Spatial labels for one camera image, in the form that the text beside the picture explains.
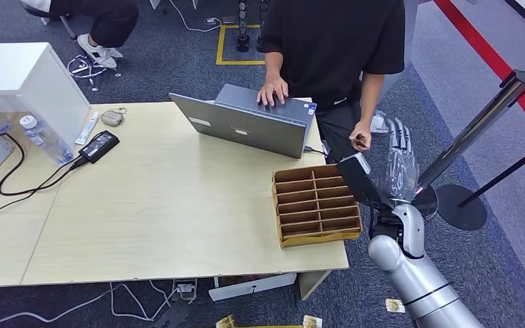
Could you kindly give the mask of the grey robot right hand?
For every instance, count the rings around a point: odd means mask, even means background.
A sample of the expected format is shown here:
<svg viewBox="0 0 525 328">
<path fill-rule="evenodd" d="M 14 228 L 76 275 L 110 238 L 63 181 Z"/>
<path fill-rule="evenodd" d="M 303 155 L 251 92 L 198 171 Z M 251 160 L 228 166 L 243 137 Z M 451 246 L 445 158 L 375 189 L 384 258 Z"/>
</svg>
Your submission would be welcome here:
<svg viewBox="0 0 525 328">
<path fill-rule="evenodd" d="M 389 152 L 380 186 L 390 199 L 411 203 L 416 196 L 420 169 L 410 131 L 398 118 L 388 118 L 386 126 L 389 129 Z"/>
</svg>

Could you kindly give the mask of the person's right hand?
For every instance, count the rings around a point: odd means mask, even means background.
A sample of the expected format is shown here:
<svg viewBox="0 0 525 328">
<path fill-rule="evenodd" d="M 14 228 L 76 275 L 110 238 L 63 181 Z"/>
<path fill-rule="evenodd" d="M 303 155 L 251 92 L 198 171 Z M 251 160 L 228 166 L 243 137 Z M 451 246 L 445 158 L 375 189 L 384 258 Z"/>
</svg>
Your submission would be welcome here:
<svg viewBox="0 0 525 328">
<path fill-rule="evenodd" d="M 288 98 L 288 85 L 278 74 L 268 74 L 265 84 L 257 93 L 256 102 L 274 107 L 277 103 L 284 105 Z"/>
</svg>

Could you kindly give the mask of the person's left hand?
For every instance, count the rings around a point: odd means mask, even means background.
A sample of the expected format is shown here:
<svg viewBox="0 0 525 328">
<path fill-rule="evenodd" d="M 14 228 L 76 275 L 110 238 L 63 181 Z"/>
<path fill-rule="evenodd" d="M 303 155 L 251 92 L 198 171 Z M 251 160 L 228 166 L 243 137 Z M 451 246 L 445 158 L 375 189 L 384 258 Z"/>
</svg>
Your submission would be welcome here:
<svg viewBox="0 0 525 328">
<path fill-rule="evenodd" d="M 351 146 L 358 152 L 369 150 L 371 148 L 371 139 L 371 124 L 367 121 L 356 123 L 349 135 Z"/>
</svg>

